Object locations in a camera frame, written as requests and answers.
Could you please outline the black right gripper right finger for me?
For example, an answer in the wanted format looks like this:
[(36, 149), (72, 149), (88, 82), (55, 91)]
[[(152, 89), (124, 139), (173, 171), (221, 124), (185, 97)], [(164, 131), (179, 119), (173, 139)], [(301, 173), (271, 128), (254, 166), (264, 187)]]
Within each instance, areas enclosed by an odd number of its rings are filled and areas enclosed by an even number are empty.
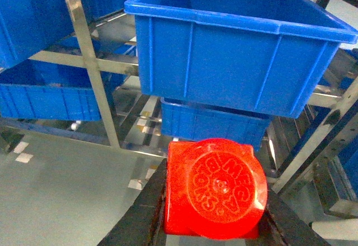
[(268, 193), (258, 227), (259, 245), (330, 245), (274, 192)]

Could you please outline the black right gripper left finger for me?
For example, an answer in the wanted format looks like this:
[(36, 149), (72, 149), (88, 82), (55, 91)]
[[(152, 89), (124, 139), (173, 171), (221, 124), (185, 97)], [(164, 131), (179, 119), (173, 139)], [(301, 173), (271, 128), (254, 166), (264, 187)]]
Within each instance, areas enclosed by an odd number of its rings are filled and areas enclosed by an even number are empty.
[(164, 159), (124, 216), (99, 245), (165, 245), (167, 160)]

